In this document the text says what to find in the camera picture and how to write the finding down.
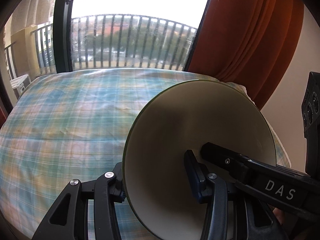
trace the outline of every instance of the black clamp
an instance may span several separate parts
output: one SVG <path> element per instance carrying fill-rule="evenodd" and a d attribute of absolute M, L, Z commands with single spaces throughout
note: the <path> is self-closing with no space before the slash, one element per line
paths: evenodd
<path fill-rule="evenodd" d="M 251 160 L 212 143 L 204 144 L 200 154 L 229 171 L 240 190 L 302 219 L 319 221 L 320 181 L 308 174 Z"/>
<path fill-rule="evenodd" d="M 193 196 L 207 203 L 201 240 L 226 240 L 228 201 L 233 201 L 233 240 L 286 240 L 286 233 L 269 206 L 226 183 L 198 163 L 192 150 L 184 155 L 184 165 Z"/>
<path fill-rule="evenodd" d="M 88 200 L 94 200 L 96 240 L 121 240 L 115 202 L 122 203 L 122 163 L 96 180 L 71 180 L 44 216 L 32 240 L 88 240 Z"/>

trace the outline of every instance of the railing bar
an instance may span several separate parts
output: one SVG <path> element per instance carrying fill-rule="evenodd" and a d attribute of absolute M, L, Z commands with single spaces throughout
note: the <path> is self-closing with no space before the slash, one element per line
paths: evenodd
<path fill-rule="evenodd" d="M 50 26 L 50 27 L 52 28 L 52 25 L 53 25 L 53 23 L 48 24 L 48 25 L 45 25 L 45 26 L 42 26 L 42 27 L 40 27 L 40 28 L 37 28 L 37 29 L 33 30 L 31 33 L 35 33 L 35 32 L 37 32 L 37 31 L 45 28 L 46 26 Z"/>
<path fill-rule="evenodd" d="M 97 25 L 98 25 L 98 16 L 94 19 L 93 26 L 93 67 L 96 67 L 96 39 L 97 39 Z"/>
<path fill-rule="evenodd" d="M 152 39 L 152 44 L 151 44 L 151 51 L 150 51 L 149 61 L 148 61 L 148 66 L 147 66 L 148 68 L 150 67 L 151 58 L 152 58 L 152 53 L 153 53 L 153 50 L 154 50 L 154 48 L 155 48 L 155 42 L 156 42 L 156 38 L 157 38 L 157 35 L 158 35 L 159 24 L 160 24 L 160 20 L 158 19 L 157 24 L 156 24 L 156 28 L 154 29 L 154 32 L 153 32 L 153 39 Z"/>
<path fill-rule="evenodd" d="M 73 36 L 73 19 L 71 19 L 71 26 L 70 26 L 70 39 L 71 39 L 71 46 L 70 46 L 70 49 L 71 49 L 71 55 L 72 55 L 72 69 L 75 70 L 75 61 L 74 61 L 74 49 L 73 49 L 73 46 L 74 46 L 74 36 Z M 52 53 L 52 62 L 54 61 L 54 56 L 53 56 L 53 52 L 52 52 L 52 49 L 51 49 L 51 53 Z"/>
<path fill-rule="evenodd" d="M 115 15 L 112 16 L 112 20 L 111 20 L 110 42 L 109 42 L 109 67 L 111 67 L 112 36 L 113 36 L 113 26 L 114 26 L 114 24 L 115 24 Z"/>
<path fill-rule="evenodd" d="M 119 67 L 119 57 L 120 57 L 120 47 L 121 47 L 121 35 L 122 35 L 122 27 L 123 27 L 123 20 L 124 16 L 121 17 L 120 22 L 120 30 L 119 30 L 119 41 L 118 41 L 118 48 L 117 48 L 117 67 Z"/>
<path fill-rule="evenodd" d="M 79 58 L 79 69 L 82 69 L 82 58 L 81 58 L 81 18 L 78 21 L 78 58 Z"/>
<path fill-rule="evenodd" d="M 141 28 L 141 23 L 142 23 L 142 17 L 139 17 L 139 23 L 138 23 L 138 28 L 137 28 L 137 35 L 136 39 L 134 41 L 134 50 L 133 50 L 133 58 L 135 59 L 136 57 L 136 52 L 137 52 L 137 45 L 138 45 L 138 38 L 139 38 L 139 32 Z"/>
<path fill-rule="evenodd" d="M 6 50 L 7 48 L 9 48 L 10 46 L 12 46 L 13 44 L 15 44 L 16 42 L 14 41 L 13 43 L 11 43 L 9 46 L 6 46 L 5 48 L 4 48 L 4 50 Z"/>
<path fill-rule="evenodd" d="M 106 16 L 102 20 L 102 30 L 101 30 L 101 53 L 100 53 L 100 64 L 103 67 L 103 40 L 104 40 L 104 28 L 106 26 Z"/>
<path fill-rule="evenodd" d="M 16 61 L 14 59 L 14 54 L 13 54 L 13 49 L 12 49 L 13 46 L 10 47 L 10 50 L 11 50 L 11 57 L 12 57 L 12 64 L 13 64 L 13 69 L 14 69 L 14 72 L 16 73 L 17 75 L 17 67 L 16 67 Z"/>
<path fill-rule="evenodd" d="M 85 21 L 85 30 L 84 30 L 84 53 L 85 53 L 85 68 L 89 67 L 88 64 L 88 31 L 89 31 L 89 17 Z"/>
<path fill-rule="evenodd" d="M 147 43 L 147 38 L 148 38 L 148 34 L 149 34 L 149 29 L 150 29 L 150 23 L 151 23 L 151 18 L 149 18 L 149 20 L 148 20 L 146 34 L 144 35 L 144 41 L 143 41 L 143 46 L 142 46 L 142 53 L 141 53 L 141 57 L 140 57 L 139 67 L 142 67 L 144 51 L 146 49 L 146 43 Z"/>
<path fill-rule="evenodd" d="M 183 43 L 183 46 L 182 46 L 182 50 L 181 50 L 181 53 L 180 53 L 180 57 L 179 57 L 177 66 L 176 66 L 176 70 L 178 70 L 179 66 L 181 65 L 182 56 L 183 56 L 183 54 L 184 54 L 184 51 L 186 50 L 185 47 L 186 47 L 186 45 L 187 45 L 188 38 L 189 38 L 190 33 L 191 33 L 191 29 L 192 29 L 192 28 L 189 27 L 189 29 L 188 29 L 188 31 L 187 31 L 187 36 L 186 36 L 186 39 L 185 39 L 185 41 L 184 41 L 184 43 Z"/>
<path fill-rule="evenodd" d="M 133 21 L 133 16 L 130 17 L 130 22 L 129 22 L 127 46 L 125 48 L 125 56 L 124 56 L 124 66 L 125 67 L 127 66 L 127 57 L 128 57 L 128 52 L 129 52 L 129 41 L 130 41 L 130 34 L 131 34 L 131 29 L 132 29 L 132 21 Z"/>
<path fill-rule="evenodd" d="M 9 50 L 6 49 L 6 53 L 7 53 L 7 62 L 9 65 L 9 71 L 10 71 L 10 75 L 11 75 L 11 79 L 14 79 L 13 73 L 12 73 L 12 69 L 11 69 L 11 62 L 10 62 L 10 57 L 9 57 Z"/>
<path fill-rule="evenodd" d="M 171 33 L 170 33 L 170 38 L 169 38 L 169 41 L 168 41 L 167 51 L 164 54 L 164 61 L 162 63 L 162 67 L 161 67 L 162 69 L 164 69 L 165 62 L 167 61 L 167 57 L 168 57 L 168 53 L 169 53 L 169 49 L 170 49 L 170 45 L 171 45 L 171 41 L 172 41 L 175 29 L 176 29 L 176 23 L 174 23 L 173 26 L 172 26 L 172 30 L 171 30 Z"/>
<path fill-rule="evenodd" d="M 44 56 L 44 47 L 43 47 L 43 28 L 40 30 L 40 46 L 41 46 L 41 55 L 42 55 L 42 60 L 43 60 L 43 65 L 44 65 L 44 71 L 47 74 L 47 63 L 45 62 L 45 56 Z"/>
<path fill-rule="evenodd" d="M 42 67 L 41 67 L 41 61 L 40 61 L 40 56 L 39 56 L 39 41 L 38 41 L 38 32 L 34 33 L 35 35 L 35 43 L 36 43 L 36 53 L 37 53 L 37 58 L 38 58 L 38 64 L 39 64 L 39 69 L 40 69 L 40 74 L 42 74 Z"/>
<path fill-rule="evenodd" d="M 155 68 L 158 68 L 159 58 L 161 56 L 162 47 L 163 47 L 163 44 L 164 44 L 164 39 L 165 39 L 165 36 L 167 35 L 168 23 L 169 22 L 166 22 L 165 25 L 164 25 L 164 29 L 163 29 L 163 33 L 162 33 L 162 38 L 161 38 L 161 43 L 160 43 L 160 47 L 159 47 L 159 52 L 158 52 L 158 57 L 157 57 Z"/>
<path fill-rule="evenodd" d="M 47 51 L 48 64 L 49 64 L 49 69 L 50 69 L 51 60 L 50 60 L 49 42 L 48 42 L 48 25 L 45 26 L 44 33 L 45 33 L 45 46 L 46 46 L 45 49 L 46 49 L 46 51 Z"/>
<path fill-rule="evenodd" d="M 181 28 L 180 28 L 180 31 L 179 31 L 178 40 L 177 40 L 176 46 L 174 47 L 171 63 L 170 63 L 170 66 L 169 66 L 170 70 L 172 69 L 172 64 L 174 62 L 174 59 L 175 59 L 177 51 L 178 51 L 178 46 L 179 46 L 180 41 L 181 41 L 181 36 L 182 36 L 183 29 L 184 29 L 184 25 L 181 25 Z"/>

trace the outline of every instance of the black bracket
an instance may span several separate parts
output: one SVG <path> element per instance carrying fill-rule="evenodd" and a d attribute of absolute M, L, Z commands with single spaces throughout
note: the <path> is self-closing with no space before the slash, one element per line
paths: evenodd
<path fill-rule="evenodd" d="M 73 179 L 60 193 L 32 240 L 88 240 L 88 200 L 94 200 L 96 240 L 121 240 L 114 202 L 125 199 L 122 163 L 98 179 Z"/>
<path fill-rule="evenodd" d="M 192 150 L 184 155 L 185 169 L 193 196 L 207 203 L 201 240 L 226 240 L 228 201 L 234 206 L 233 240 L 287 240 L 288 237 L 269 206 L 226 183 L 198 163 Z"/>

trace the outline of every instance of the camera lens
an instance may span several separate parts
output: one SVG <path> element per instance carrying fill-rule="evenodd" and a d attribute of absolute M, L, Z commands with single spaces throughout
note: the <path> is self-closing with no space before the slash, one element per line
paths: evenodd
<path fill-rule="evenodd" d="M 307 127 L 307 117 L 306 117 L 306 114 L 303 115 L 303 124 L 304 124 L 304 127 Z"/>
<path fill-rule="evenodd" d="M 317 94 L 315 92 L 312 95 L 312 104 L 313 104 L 313 107 L 315 108 L 315 112 L 317 114 L 318 110 L 319 110 L 319 102 L 318 102 Z"/>
<path fill-rule="evenodd" d="M 308 121 L 311 123 L 312 122 L 312 110 L 311 110 L 310 103 L 307 106 L 307 117 L 308 117 Z"/>

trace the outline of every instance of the bedding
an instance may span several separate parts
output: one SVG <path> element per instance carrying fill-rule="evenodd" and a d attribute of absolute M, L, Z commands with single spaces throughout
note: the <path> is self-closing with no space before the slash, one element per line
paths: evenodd
<path fill-rule="evenodd" d="M 215 78 L 162 69 L 80 70 L 34 80 L 0 130 L 0 209 L 31 238 L 66 184 L 97 179 L 122 161 L 128 132 L 140 110 L 179 82 Z M 243 86 L 227 83 L 246 94 Z M 290 167 L 273 132 L 277 164 Z M 129 204 L 116 204 L 122 239 L 156 239 Z M 89 239 L 94 239 L 93 203 Z"/>

